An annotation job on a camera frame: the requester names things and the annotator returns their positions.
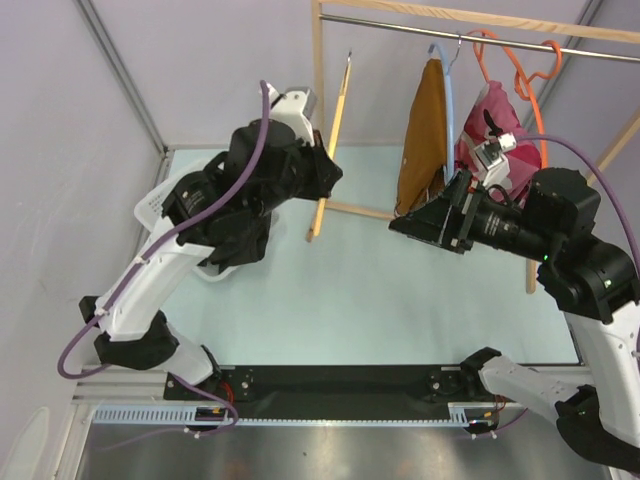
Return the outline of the wooden clothes hanger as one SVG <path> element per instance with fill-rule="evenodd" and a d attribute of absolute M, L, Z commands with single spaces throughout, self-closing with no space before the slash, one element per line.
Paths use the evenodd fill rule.
<path fill-rule="evenodd" d="M 341 85 L 340 85 L 340 89 L 337 97 L 336 109 L 334 113 L 331 132 L 329 136 L 329 144 L 327 148 L 327 153 L 331 159 L 334 159 L 335 152 L 338 146 L 342 120 L 344 115 L 344 109 L 345 109 L 345 103 L 346 103 L 346 97 L 348 93 L 349 81 L 351 76 L 351 70 L 352 70 L 352 50 L 349 50 L 347 60 L 346 60 L 345 72 L 341 81 Z M 328 202 L 327 198 L 321 198 L 317 203 L 316 213 L 310 229 L 311 240 L 314 240 L 316 237 L 320 235 L 327 202 Z"/>

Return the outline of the black trousers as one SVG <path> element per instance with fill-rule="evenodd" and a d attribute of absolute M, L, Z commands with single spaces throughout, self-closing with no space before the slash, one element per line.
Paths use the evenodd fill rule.
<path fill-rule="evenodd" d="M 198 266 L 216 267 L 222 273 L 231 267 L 261 261 L 274 216 L 273 211 L 260 213 L 249 206 L 225 207 L 214 213 L 202 223 L 207 244 L 214 251 Z"/>

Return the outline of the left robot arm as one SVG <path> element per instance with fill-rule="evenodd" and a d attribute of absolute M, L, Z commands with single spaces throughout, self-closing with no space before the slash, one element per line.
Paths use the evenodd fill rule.
<path fill-rule="evenodd" d="M 236 129 L 226 150 L 170 178 L 141 251 L 110 291 L 80 302 L 87 327 L 100 331 L 99 368 L 160 367 L 197 398 L 214 397 L 221 376 L 212 354 L 171 325 L 163 304 L 202 265 L 223 275 L 261 261 L 274 211 L 329 196 L 341 177 L 311 123 L 280 116 Z"/>

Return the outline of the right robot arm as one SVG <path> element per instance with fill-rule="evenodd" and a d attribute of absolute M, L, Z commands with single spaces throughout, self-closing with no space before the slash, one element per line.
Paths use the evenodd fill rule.
<path fill-rule="evenodd" d="M 523 204 L 499 202 L 460 171 L 433 200 L 390 229 L 462 254 L 475 244 L 538 265 L 537 279 L 564 314 L 592 380 L 571 384 L 483 348 L 461 365 L 473 401 L 513 400 L 552 423 L 583 459 L 639 470 L 639 277 L 631 257 L 593 234 L 599 193 L 576 170 L 536 172 Z"/>

